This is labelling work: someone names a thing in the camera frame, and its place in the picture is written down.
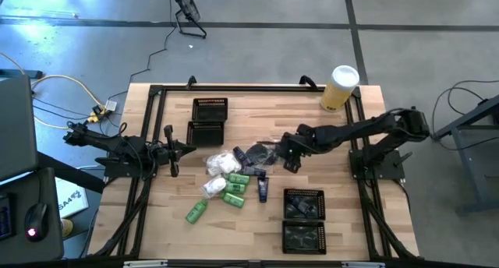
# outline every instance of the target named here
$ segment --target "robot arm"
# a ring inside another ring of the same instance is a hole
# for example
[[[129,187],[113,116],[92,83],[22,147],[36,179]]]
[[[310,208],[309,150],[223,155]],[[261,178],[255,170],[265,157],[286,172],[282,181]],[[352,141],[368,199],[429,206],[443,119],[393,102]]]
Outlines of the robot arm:
[[[424,113],[416,108],[398,108],[351,125],[312,128],[301,124],[296,134],[286,132],[275,149],[278,156],[285,159],[284,168],[296,173],[301,167],[300,157],[327,153],[345,141],[381,133],[388,135],[378,144],[363,148],[365,165],[383,160],[387,153],[405,142],[425,140],[430,130]]]
[[[196,149],[194,146],[187,146],[178,140],[173,140],[171,125],[166,125],[164,128],[166,144],[147,143],[139,136],[121,136],[124,130],[122,127],[120,127],[119,134],[106,136],[90,131],[86,124],[69,122],[68,126],[72,131],[68,132],[63,139],[69,145],[93,146],[110,153],[110,157],[95,159],[99,164],[106,166],[105,175],[108,177],[148,178],[156,172],[158,166],[165,164],[170,164],[172,176],[176,177],[179,175],[177,162],[182,156]]]

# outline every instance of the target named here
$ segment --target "wooden table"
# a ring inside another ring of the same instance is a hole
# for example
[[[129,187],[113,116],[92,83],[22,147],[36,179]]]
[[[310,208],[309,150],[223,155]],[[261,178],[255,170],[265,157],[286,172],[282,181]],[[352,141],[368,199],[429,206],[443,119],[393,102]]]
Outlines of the wooden table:
[[[146,107],[148,83],[131,84],[122,122],[126,135],[139,135]],[[366,117],[384,112],[379,86],[361,86]],[[330,153],[302,159],[302,168],[293,174],[275,165],[267,173],[269,193],[259,203],[256,179],[252,178],[243,198],[242,209],[219,198],[210,200],[196,224],[184,220],[194,204],[202,199],[200,187],[210,178],[204,161],[234,146],[248,149],[257,140],[280,139],[294,132],[300,123],[310,126],[345,125],[345,109],[328,113],[320,108],[320,93],[262,92],[169,92],[163,126],[173,125],[173,138],[186,141],[193,98],[228,97],[225,144],[220,148],[199,148],[180,160],[180,175],[172,178],[169,166],[160,168],[154,179],[144,225],[141,259],[274,259],[274,260],[361,260],[368,259],[366,236],[360,209],[359,190],[351,179],[347,153],[350,142]],[[151,138],[157,100],[150,121]],[[373,136],[375,143],[383,136]],[[89,253],[96,252],[111,237],[125,212],[130,179],[120,178],[102,195]],[[325,193],[327,255],[283,254],[281,222],[283,189],[323,189]],[[391,181],[380,181],[380,193],[387,223],[409,251],[418,254],[412,221],[403,191]],[[377,249],[381,252],[379,231],[373,221]],[[131,226],[128,249],[135,233]]]

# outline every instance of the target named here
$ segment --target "black plastic bin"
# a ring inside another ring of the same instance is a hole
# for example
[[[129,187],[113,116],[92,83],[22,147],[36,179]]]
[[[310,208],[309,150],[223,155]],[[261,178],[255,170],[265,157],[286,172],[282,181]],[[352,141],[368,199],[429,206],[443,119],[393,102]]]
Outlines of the black plastic bin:
[[[224,122],[228,117],[228,98],[196,98],[193,100],[193,121]]]
[[[313,207],[306,216],[289,203],[288,198],[296,197]],[[326,220],[324,191],[309,189],[284,189],[284,218],[287,220]]]
[[[224,122],[193,122],[187,124],[187,144],[199,147],[224,144]]]
[[[282,252],[326,254],[324,222],[282,221]]]

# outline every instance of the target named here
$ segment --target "red light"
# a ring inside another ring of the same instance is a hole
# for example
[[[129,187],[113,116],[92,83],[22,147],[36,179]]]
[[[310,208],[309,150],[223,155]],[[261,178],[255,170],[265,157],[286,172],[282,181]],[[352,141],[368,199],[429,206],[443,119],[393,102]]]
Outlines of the red light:
[[[31,236],[31,237],[33,237],[36,234],[37,234],[37,232],[33,228],[31,228],[30,230],[28,230],[28,235]]]

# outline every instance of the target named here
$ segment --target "concrete floor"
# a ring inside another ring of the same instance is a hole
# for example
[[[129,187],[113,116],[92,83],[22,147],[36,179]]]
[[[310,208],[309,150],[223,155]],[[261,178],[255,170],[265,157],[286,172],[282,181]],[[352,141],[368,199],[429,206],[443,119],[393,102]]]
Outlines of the concrete floor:
[[[204,22],[348,23],[344,0],[196,0]],[[358,23],[497,25],[494,0],[353,0]],[[5,0],[0,15],[81,19],[168,21],[168,0]],[[147,56],[161,49],[168,28],[0,25],[0,51],[25,69],[81,79],[100,100],[126,90],[129,75],[145,69]],[[325,83],[337,65],[356,66],[348,30],[207,29],[208,38],[174,32],[168,51],[155,55],[151,71],[133,82],[296,83],[307,74]],[[438,94],[464,79],[498,79],[498,32],[360,31],[369,84],[381,85],[387,108],[415,105],[431,115]],[[0,59],[0,68],[11,68]],[[470,85],[483,97],[499,85]],[[47,81],[39,98],[87,113],[92,100],[73,83]],[[122,105],[125,96],[118,98]],[[477,100],[456,92],[455,105],[467,111]],[[65,120],[35,111],[50,123]],[[436,127],[458,115],[442,102]],[[105,123],[107,133],[116,128]],[[39,149],[73,166],[94,164],[104,153],[75,148],[63,131],[37,125]],[[458,217],[456,206],[472,201],[458,154],[430,140],[407,144],[405,162],[412,221],[426,259],[499,266],[499,211]],[[80,230],[98,204],[81,213]],[[85,234],[65,242],[66,257],[80,254]]]

